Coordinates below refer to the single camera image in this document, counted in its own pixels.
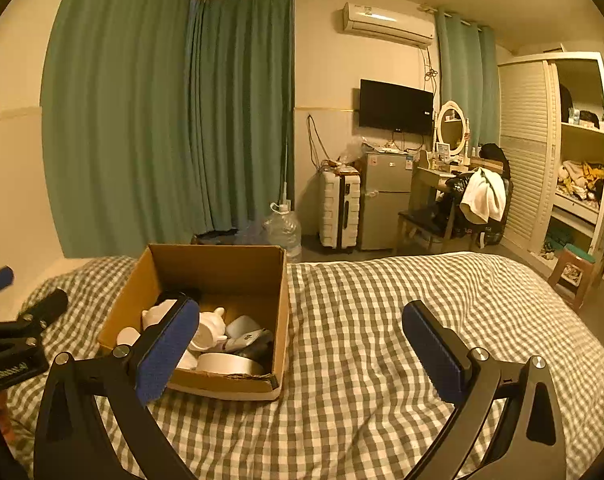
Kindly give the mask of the white wardrobe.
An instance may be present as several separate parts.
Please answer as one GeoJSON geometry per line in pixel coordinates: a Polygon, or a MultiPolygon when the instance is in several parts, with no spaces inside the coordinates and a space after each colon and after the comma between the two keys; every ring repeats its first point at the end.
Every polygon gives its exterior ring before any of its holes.
{"type": "Polygon", "coordinates": [[[499,145],[513,195],[503,243],[548,274],[544,244],[573,243],[604,272],[604,57],[551,52],[499,64],[499,145]]]}

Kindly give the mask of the white tape roll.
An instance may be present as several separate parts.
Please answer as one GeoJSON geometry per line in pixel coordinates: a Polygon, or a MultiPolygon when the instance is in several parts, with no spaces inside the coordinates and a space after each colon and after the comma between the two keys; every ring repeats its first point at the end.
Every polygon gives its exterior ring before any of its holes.
{"type": "Polygon", "coordinates": [[[195,370],[198,373],[217,375],[259,376],[264,374],[264,369],[258,362],[244,356],[221,352],[202,353],[198,357],[195,370]]]}

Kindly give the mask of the cardboard box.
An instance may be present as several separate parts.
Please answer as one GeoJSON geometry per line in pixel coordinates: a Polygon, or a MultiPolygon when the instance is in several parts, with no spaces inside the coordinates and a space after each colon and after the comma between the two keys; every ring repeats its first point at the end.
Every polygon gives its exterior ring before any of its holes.
{"type": "Polygon", "coordinates": [[[287,253],[266,245],[150,244],[134,266],[98,336],[101,348],[116,346],[127,327],[141,332],[157,322],[159,308],[185,295],[199,308],[199,326],[190,352],[200,364],[177,368],[168,387],[228,401],[274,401],[285,374],[289,324],[287,253]],[[247,365],[206,364],[205,352],[229,350],[228,333],[251,320],[248,332],[261,328],[273,339],[262,356],[247,365]]]}

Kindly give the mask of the silver mini fridge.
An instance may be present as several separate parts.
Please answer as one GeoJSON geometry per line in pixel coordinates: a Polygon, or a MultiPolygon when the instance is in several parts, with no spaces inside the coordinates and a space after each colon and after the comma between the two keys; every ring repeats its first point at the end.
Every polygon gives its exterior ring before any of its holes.
{"type": "Polygon", "coordinates": [[[413,159],[408,155],[371,152],[360,159],[361,197],[358,229],[361,250],[395,246],[397,218],[408,208],[413,159]]]}

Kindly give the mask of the white oval mirror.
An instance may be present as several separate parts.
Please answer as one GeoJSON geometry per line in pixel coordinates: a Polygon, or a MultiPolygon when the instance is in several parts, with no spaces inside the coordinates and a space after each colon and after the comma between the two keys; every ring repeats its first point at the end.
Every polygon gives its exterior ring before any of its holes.
{"type": "Polygon", "coordinates": [[[466,154],[468,141],[470,140],[470,122],[463,113],[461,106],[454,101],[447,101],[439,109],[435,122],[435,133],[433,140],[434,151],[446,144],[451,156],[462,156],[466,154]]]}

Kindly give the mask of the green curtain by wardrobe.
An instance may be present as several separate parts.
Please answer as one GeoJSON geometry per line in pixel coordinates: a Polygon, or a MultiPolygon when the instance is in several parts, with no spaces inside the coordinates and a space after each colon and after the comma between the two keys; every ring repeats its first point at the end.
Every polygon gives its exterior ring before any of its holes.
{"type": "Polygon", "coordinates": [[[495,32],[456,13],[435,13],[442,102],[456,102],[470,123],[470,145],[499,139],[499,79],[495,32]]]}

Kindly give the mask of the dressing table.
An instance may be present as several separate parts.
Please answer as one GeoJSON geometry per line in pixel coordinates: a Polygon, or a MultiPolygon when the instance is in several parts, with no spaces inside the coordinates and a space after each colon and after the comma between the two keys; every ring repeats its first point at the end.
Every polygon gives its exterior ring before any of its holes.
{"type": "Polygon", "coordinates": [[[437,194],[449,191],[446,181],[452,177],[454,174],[450,172],[431,169],[424,160],[414,162],[409,209],[420,210],[432,206],[437,194]]]}

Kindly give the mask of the checkered bed duvet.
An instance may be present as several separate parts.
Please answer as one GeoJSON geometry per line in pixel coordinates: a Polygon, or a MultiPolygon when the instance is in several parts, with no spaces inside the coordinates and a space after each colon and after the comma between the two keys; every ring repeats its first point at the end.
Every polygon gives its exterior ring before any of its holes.
{"type": "Polygon", "coordinates": [[[566,474],[604,448],[604,347],[533,270],[452,252],[288,268],[280,396],[227,402],[166,391],[150,412],[201,479],[400,479],[441,430],[444,403],[403,333],[419,299],[469,347],[544,358],[561,409],[566,474]]]}

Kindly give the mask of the wooden chair with clothes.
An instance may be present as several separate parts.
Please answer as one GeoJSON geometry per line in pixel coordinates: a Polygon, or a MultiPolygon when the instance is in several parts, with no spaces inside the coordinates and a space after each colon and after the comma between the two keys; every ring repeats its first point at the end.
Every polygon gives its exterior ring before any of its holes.
{"type": "MultiPolygon", "coordinates": [[[[420,160],[430,167],[427,153],[422,152],[420,160]]],[[[466,237],[471,248],[501,242],[513,194],[510,162],[502,148],[495,143],[482,145],[468,170],[451,174],[454,177],[446,181],[449,191],[437,194],[432,206],[410,210],[408,205],[398,214],[395,252],[417,234],[442,249],[456,237],[466,237]]]]}

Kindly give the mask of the blue grey tube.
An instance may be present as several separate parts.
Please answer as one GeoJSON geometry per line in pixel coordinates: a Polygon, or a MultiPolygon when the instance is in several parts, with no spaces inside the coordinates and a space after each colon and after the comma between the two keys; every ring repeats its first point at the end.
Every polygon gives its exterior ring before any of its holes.
{"type": "Polygon", "coordinates": [[[225,330],[226,341],[221,346],[226,353],[259,353],[273,341],[274,335],[253,318],[240,315],[225,330]]]}

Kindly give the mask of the black wall television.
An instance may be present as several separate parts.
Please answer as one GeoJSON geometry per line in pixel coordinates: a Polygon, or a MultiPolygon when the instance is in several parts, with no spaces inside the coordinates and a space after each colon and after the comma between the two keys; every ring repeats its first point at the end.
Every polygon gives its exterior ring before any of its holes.
{"type": "Polygon", "coordinates": [[[361,79],[359,125],[428,136],[433,129],[433,104],[430,91],[361,79]]]}

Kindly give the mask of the white sock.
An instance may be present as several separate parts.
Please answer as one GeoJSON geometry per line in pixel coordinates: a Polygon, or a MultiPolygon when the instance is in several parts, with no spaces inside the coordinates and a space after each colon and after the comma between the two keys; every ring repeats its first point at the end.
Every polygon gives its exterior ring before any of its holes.
{"type": "MultiPolygon", "coordinates": [[[[142,328],[145,330],[150,325],[159,323],[176,302],[176,299],[166,299],[157,306],[143,310],[142,328]]],[[[191,336],[188,347],[177,364],[180,370],[195,370],[201,353],[211,351],[226,341],[225,314],[226,310],[223,307],[217,307],[213,311],[199,314],[198,327],[191,336]]]]}

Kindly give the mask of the small wooden stool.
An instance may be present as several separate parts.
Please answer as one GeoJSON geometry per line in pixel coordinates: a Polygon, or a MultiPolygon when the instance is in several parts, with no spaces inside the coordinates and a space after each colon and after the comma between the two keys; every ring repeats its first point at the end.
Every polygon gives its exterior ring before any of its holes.
{"type": "Polygon", "coordinates": [[[574,311],[582,306],[586,293],[594,277],[596,258],[573,244],[566,244],[553,268],[548,284],[556,289],[562,285],[573,297],[565,296],[565,301],[574,311]]]}

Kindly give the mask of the large water bottle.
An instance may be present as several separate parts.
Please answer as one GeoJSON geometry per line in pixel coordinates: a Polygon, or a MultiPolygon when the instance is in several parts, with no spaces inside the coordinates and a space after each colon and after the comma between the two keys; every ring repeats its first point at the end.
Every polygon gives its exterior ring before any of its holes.
{"type": "Polygon", "coordinates": [[[302,260],[302,227],[288,199],[288,183],[283,184],[277,203],[270,204],[270,215],[264,221],[267,242],[282,248],[290,262],[302,260]]]}

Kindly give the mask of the white suitcase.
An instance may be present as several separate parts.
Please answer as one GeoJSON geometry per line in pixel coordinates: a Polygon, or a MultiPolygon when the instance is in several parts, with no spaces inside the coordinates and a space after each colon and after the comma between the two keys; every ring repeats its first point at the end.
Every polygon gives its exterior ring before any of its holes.
{"type": "Polygon", "coordinates": [[[355,247],[360,206],[359,172],[352,166],[323,171],[319,190],[320,243],[336,250],[355,247]]]}

